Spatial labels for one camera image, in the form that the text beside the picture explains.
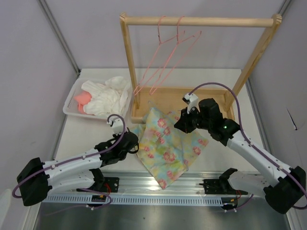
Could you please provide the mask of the floral pastel skirt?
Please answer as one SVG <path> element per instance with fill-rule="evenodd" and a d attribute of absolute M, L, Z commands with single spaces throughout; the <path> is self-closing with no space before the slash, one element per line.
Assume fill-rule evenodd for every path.
<path fill-rule="evenodd" d="M 178 113 L 167 114 L 175 123 L 179 120 Z M 166 189 L 186 172 L 180 155 L 178 129 L 154 108 L 143 117 L 143 122 L 130 129 L 139 139 L 137 157 L 160 187 Z M 178 131 L 183 136 L 185 162 L 190 167 L 204 153 L 208 140 L 197 131 L 189 134 Z"/>

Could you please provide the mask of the blue wire hanger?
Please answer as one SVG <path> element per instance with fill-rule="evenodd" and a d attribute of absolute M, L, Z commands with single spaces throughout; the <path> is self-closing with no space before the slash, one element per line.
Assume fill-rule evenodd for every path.
<path fill-rule="evenodd" d="M 170 120 L 170 122 L 171 122 L 171 124 L 172 124 L 172 127 L 174 127 L 174 124 L 175 124 L 174 120 L 173 120 L 168 114 L 165 114 L 164 112 L 162 112 L 162 111 L 157 107 L 157 105 L 156 105 L 154 102 L 152 102 L 151 100 L 149 100 L 149 101 L 148 101 L 148 105 L 150 106 L 150 108 L 154 108 L 155 110 L 157 110 L 158 112 L 160 112 L 162 115 L 166 116 L 166 117 Z M 188 165 L 187 162 L 185 162 L 185 157 L 184 157 L 183 136 L 182 136 L 182 134 L 179 133 L 178 130 L 177 130 L 176 132 L 177 132 L 177 135 L 179 136 L 180 152 L 181 152 L 180 155 L 181 155 L 181 158 L 182 158 L 182 163 L 185 165 L 186 171 L 188 171 L 188 170 L 189 170 L 189 165 Z"/>

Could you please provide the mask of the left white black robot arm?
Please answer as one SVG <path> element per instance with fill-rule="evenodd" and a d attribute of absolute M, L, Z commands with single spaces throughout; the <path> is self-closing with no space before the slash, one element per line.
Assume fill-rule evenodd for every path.
<path fill-rule="evenodd" d="M 31 159 L 17 176 L 23 205 L 32 206 L 52 193 L 69 190 L 100 192 L 105 182 L 100 169 L 137 153 L 138 147 L 137 135 L 126 131 L 76 157 L 46 162 Z"/>

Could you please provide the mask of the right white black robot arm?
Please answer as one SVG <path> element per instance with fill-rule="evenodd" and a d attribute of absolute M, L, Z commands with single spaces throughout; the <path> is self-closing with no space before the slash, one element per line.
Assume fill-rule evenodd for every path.
<path fill-rule="evenodd" d="M 187 107 L 181 110 L 180 119 L 174 125 L 176 129 L 184 133 L 207 130 L 214 140 L 238 153 L 261 173 L 258 177 L 228 169 L 220 176 L 222 192 L 243 190 L 260 196 L 280 214 L 294 208 L 295 203 L 307 194 L 306 172 L 299 166 L 292 168 L 257 147 L 240 124 L 223 117 L 213 98 L 199 101 L 196 95 L 186 94 L 182 100 Z"/>

